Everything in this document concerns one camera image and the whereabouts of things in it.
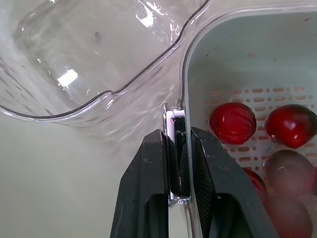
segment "red grape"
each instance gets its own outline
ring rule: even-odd
[[[211,114],[210,126],[218,139],[240,145],[255,133],[257,121],[252,110],[242,103],[225,103]]]
[[[301,105],[286,105],[274,110],[266,121],[266,132],[290,148],[298,148],[317,133],[317,116]]]

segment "red fruit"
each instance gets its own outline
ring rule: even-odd
[[[295,197],[312,190],[315,169],[305,156],[280,150],[266,162],[266,175],[276,193]]]
[[[252,110],[242,103],[225,103],[211,114],[210,126],[226,144],[241,145],[256,132],[257,121]]]
[[[262,178],[252,170],[249,170],[247,168],[243,168],[244,171],[248,174],[249,178],[251,179],[251,182],[253,183],[254,188],[256,189],[260,199],[262,202],[266,199],[266,185],[263,182]]]
[[[317,116],[301,105],[286,105],[274,110],[266,121],[266,132],[290,148],[298,148],[317,133]]]
[[[264,205],[280,238],[312,237],[312,219],[300,201],[271,198]]]

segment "transparent plastic bin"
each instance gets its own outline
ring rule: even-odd
[[[74,126],[114,116],[109,108],[122,95],[117,113],[153,84],[142,72],[204,2],[2,0],[1,111],[53,122],[90,111],[66,123]]]
[[[270,155],[290,149],[266,134],[270,112],[300,104],[317,113],[316,25],[316,5],[236,9],[208,19],[183,55],[179,104],[186,109],[187,130],[194,126],[211,132],[209,118],[222,103],[249,106],[256,115],[256,133],[243,145],[223,147],[240,166],[264,179]],[[316,137],[295,151],[317,165]],[[315,224],[316,197],[303,202]]]

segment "white perforated tray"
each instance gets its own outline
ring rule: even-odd
[[[215,107],[226,102],[240,102],[249,106],[256,115],[257,131],[243,145],[225,145],[228,154],[232,156],[242,167],[248,167],[263,177],[264,161],[281,149],[290,149],[284,145],[272,141],[264,129],[264,123],[270,112],[286,104],[300,104],[315,111],[314,96],[305,90],[303,86],[277,87],[277,88],[239,88],[231,91],[210,90],[210,96],[205,98],[203,123],[200,128],[211,132],[209,125],[210,115]],[[316,138],[295,150],[305,155],[315,166],[317,164]]]

